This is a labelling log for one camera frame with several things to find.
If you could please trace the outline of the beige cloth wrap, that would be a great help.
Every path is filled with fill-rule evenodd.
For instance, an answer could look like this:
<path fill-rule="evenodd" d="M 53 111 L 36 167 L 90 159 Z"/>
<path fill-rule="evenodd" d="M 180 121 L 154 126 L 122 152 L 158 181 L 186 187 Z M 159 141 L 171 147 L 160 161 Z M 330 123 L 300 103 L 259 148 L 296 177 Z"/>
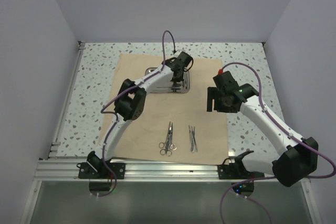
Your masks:
<path fill-rule="evenodd" d="M 225 113 L 207 112 L 207 88 L 222 67 L 219 59 L 197 58 L 190 70 L 188 93 L 150 93 L 143 113 L 133 121 L 118 142 L 113 157 L 187 164 L 218 165 L 228 157 Z M 173 123 L 171 156 L 161 155 L 169 122 Z M 188 125 L 195 127 L 197 152 L 191 153 Z"/>

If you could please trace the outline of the steel forceps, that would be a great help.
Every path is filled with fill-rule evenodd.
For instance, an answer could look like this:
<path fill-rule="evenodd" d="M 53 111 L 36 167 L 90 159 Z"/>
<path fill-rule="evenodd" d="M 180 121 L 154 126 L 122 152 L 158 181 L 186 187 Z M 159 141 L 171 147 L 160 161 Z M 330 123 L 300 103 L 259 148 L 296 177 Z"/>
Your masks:
<path fill-rule="evenodd" d="M 173 86 L 158 87 L 158 90 L 160 92 L 180 92 L 182 89 L 183 89 L 182 87 L 173 87 Z"/>

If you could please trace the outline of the steel scissors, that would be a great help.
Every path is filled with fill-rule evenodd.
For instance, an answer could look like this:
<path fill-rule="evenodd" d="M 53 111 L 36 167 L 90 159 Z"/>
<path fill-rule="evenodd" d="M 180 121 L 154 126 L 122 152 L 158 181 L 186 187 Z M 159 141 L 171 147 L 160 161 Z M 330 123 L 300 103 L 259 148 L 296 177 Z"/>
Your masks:
<path fill-rule="evenodd" d="M 169 123 L 166 149 L 169 151 L 174 151 L 177 149 L 176 144 L 173 143 L 173 123 L 172 122 Z"/>

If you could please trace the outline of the steel scalpel handle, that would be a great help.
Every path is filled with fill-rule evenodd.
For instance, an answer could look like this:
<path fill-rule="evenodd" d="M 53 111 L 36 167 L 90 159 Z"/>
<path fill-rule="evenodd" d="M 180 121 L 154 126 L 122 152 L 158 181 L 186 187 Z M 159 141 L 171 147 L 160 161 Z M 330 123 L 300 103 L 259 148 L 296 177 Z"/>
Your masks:
<path fill-rule="evenodd" d="M 195 127 L 189 126 L 190 132 L 191 132 L 191 152 L 197 152 L 197 144 L 195 139 Z"/>
<path fill-rule="evenodd" d="M 188 131 L 189 131 L 189 138 L 190 138 L 190 144 L 191 144 L 191 153 L 194 152 L 194 142 L 193 142 L 193 136 L 192 136 L 192 128 L 190 125 L 188 125 Z"/>

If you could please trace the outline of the steel hemostat clamp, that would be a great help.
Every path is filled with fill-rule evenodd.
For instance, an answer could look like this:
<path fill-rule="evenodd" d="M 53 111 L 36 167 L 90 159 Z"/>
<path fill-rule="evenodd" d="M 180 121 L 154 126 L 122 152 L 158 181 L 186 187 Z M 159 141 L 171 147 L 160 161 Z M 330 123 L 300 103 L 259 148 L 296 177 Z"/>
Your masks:
<path fill-rule="evenodd" d="M 166 139 L 165 139 L 164 142 L 159 143 L 159 148 L 160 148 L 160 154 L 161 155 L 166 155 L 166 156 L 171 156 L 172 155 L 172 151 L 170 150 L 171 132 L 172 132 L 172 122 L 169 122 Z"/>

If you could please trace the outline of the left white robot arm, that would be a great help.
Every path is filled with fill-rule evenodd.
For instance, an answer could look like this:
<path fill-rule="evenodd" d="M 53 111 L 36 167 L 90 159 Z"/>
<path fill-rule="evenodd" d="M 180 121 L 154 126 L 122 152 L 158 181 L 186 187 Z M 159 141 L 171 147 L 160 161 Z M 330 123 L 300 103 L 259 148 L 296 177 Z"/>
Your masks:
<path fill-rule="evenodd" d="M 177 57 L 164 59 L 155 70 L 144 77 L 135 81 L 123 81 L 118 95 L 101 110 L 103 114 L 113 114 L 114 119 L 97 149 L 88 154 L 87 163 L 92 174 L 97 178 L 104 178 L 112 171 L 107 161 L 113 157 L 127 127 L 142 114 L 146 96 L 169 81 L 181 80 L 184 72 L 188 71 L 193 63 L 194 59 L 189 54 L 181 52 Z"/>

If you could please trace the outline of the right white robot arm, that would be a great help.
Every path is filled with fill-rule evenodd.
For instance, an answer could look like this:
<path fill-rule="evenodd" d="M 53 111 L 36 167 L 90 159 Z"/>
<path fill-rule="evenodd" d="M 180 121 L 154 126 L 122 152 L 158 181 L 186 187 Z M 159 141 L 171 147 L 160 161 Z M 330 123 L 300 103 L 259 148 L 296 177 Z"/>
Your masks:
<path fill-rule="evenodd" d="M 276 116 L 250 84 L 239 85 L 229 71 L 220 70 L 213 78 L 215 86 L 207 89 L 207 111 L 238 113 L 249 118 L 271 142 L 278 156 L 261 160 L 252 150 L 236 156 L 225 170 L 246 178 L 251 173 L 274 175 L 290 187 L 317 169 L 319 145 L 304 138 Z"/>

